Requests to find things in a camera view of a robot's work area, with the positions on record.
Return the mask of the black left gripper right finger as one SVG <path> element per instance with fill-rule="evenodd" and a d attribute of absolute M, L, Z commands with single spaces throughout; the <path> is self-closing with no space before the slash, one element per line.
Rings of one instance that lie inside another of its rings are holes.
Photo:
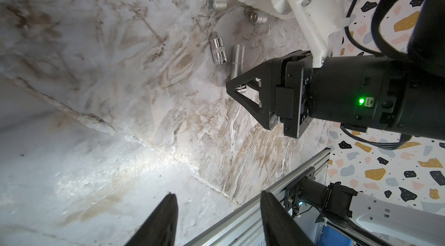
<path fill-rule="evenodd" d="M 260 211 L 267 246 L 314 246 L 277 198 L 262 191 Z"/>

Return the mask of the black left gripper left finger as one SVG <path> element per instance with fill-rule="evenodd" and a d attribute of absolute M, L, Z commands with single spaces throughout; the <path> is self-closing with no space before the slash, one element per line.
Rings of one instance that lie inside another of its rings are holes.
<path fill-rule="evenodd" d="M 173 246 L 177 220 L 177 197 L 169 193 L 125 246 Z"/>

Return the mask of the long slim chrome socket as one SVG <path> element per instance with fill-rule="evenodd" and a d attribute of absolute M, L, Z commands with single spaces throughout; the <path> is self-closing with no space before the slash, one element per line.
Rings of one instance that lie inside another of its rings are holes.
<path fill-rule="evenodd" d="M 236 44 L 233 46 L 230 80 L 233 80 L 242 74 L 244 54 L 245 54 L 245 47 L 243 45 Z"/>

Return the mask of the medium chrome socket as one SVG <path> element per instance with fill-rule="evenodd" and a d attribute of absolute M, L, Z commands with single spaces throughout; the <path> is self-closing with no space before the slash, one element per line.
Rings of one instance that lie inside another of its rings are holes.
<path fill-rule="evenodd" d="M 209 43 L 213 62 L 217 65 L 226 63 L 228 58 L 222 37 L 210 39 Z"/>

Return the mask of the chrome socket pair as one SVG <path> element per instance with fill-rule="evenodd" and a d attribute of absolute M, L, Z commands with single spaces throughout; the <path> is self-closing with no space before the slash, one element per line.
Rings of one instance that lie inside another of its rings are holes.
<path fill-rule="evenodd" d="M 249 14 L 249 21 L 253 25 L 265 24 L 268 21 L 268 15 L 265 12 L 253 10 Z"/>

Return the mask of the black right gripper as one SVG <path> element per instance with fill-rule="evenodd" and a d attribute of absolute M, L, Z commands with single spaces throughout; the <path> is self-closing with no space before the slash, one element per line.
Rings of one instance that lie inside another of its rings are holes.
<path fill-rule="evenodd" d="M 272 89 L 277 85 L 277 65 L 277 61 L 269 60 L 230 80 L 226 84 L 227 94 L 263 128 L 272 130 L 279 117 L 284 135 L 299 139 L 308 126 L 305 122 L 308 116 L 305 101 L 312 54 L 310 51 L 298 50 L 285 56 L 280 68 L 274 112 Z"/>

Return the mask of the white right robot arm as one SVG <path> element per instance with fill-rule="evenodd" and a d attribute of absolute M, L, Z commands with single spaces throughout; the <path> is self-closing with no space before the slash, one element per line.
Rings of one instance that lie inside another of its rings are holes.
<path fill-rule="evenodd" d="M 311 68 L 315 55 L 295 51 L 266 61 L 230 80 L 227 93 L 266 129 L 277 122 L 287 137 L 298 138 L 307 118 L 338 122 L 349 137 L 369 128 L 398 132 L 398 142 L 376 143 L 399 149 L 413 136 L 445 137 L 445 0 L 425 0 L 406 53 L 381 35 L 380 25 L 398 0 L 381 0 L 371 24 L 378 52 L 328 57 Z M 419 246 L 442 246 L 445 221 L 436 214 L 394 205 L 332 183 L 314 181 L 304 171 L 285 187 L 282 201 L 270 192 L 260 200 L 265 240 L 269 246 L 310 245 L 294 222 L 305 202 L 342 230 L 353 230 L 362 245 L 383 245 L 375 233 Z"/>

